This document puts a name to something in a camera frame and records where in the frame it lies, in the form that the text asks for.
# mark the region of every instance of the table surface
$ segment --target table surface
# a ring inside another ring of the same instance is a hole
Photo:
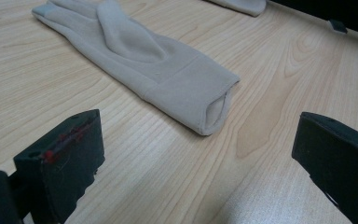
[[[268,2],[252,18],[200,0],[120,0],[150,30],[241,77],[203,137],[0,0],[0,170],[64,119],[101,110],[106,161],[67,223],[350,223],[291,158],[302,111],[358,131],[358,33]]]

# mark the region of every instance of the beige glove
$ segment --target beige glove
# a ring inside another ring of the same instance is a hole
[[[51,0],[33,14],[110,76],[197,133],[209,135],[223,125],[229,91],[239,78],[199,51],[147,30],[115,1]]]
[[[256,17],[266,8],[266,0],[208,0],[222,7],[229,7],[239,12]]]

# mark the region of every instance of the black device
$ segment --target black device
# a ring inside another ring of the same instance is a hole
[[[0,223],[64,223],[104,162],[99,110],[74,115],[14,157],[0,171]]]
[[[358,32],[358,0],[272,1],[326,21],[340,21],[346,27]]]
[[[303,112],[292,157],[326,197],[358,224],[358,132],[334,119]]]

